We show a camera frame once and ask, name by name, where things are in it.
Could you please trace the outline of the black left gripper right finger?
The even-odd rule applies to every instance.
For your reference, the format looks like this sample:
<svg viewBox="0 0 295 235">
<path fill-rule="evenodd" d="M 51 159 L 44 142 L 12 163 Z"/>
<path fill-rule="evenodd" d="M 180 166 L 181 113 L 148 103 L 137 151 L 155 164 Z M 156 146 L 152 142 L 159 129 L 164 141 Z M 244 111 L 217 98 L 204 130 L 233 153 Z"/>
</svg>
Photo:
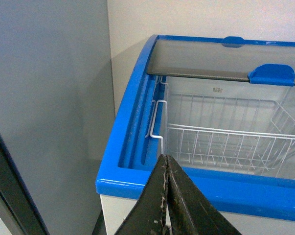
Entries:
<svg viewBox="0 0 295 235">
<path fill-rule="evenodd" d="M 174 235 L 239 235 L 177 161 L 167 156 L 168 207 Z"/>
</svg>

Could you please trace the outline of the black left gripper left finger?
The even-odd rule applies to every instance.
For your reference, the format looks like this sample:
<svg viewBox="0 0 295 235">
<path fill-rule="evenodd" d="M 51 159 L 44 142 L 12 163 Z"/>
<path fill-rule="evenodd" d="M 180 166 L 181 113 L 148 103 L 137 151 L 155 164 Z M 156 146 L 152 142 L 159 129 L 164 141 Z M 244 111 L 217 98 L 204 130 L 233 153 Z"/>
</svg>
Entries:
<svg viewBox="0 0 295 235">
<path fill-rule="evenodd" d="M 116 235 L 167 235 L 168 158 L 160 155 L 134 207 Z"/>
</svg>

